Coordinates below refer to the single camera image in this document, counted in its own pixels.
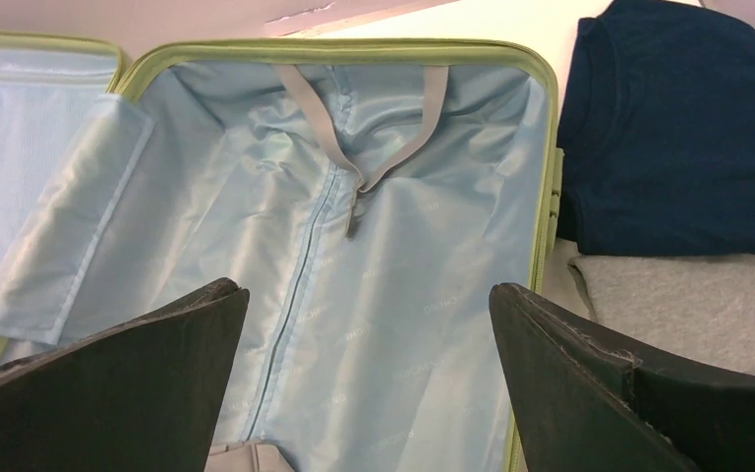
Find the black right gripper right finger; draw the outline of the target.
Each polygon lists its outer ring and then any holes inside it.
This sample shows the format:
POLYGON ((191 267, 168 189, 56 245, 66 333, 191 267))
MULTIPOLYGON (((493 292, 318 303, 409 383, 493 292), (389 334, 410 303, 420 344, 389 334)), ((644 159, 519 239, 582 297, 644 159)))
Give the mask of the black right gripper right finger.
POLYGON ((755 376, 668 353, 515 283, 489 298, 531 471, 755 471, 755 376))

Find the navy blue shirt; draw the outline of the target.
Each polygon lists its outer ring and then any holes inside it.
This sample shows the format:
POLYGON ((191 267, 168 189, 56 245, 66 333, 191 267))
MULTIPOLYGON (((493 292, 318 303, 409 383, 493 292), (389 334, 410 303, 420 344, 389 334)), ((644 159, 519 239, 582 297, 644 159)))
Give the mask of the navy blue shirt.
POLYGON ((670 1, 578 22, 557 236, 584 255, 755 255, 755 29, 670 1))

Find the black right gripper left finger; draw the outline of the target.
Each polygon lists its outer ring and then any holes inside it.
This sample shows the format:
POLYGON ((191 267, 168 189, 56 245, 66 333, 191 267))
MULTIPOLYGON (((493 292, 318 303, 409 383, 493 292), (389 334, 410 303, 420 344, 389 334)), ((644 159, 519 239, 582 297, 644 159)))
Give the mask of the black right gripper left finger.
POLYGON ((227 278, 0 366, 0 471, 201 471, 248 310, 227 278))

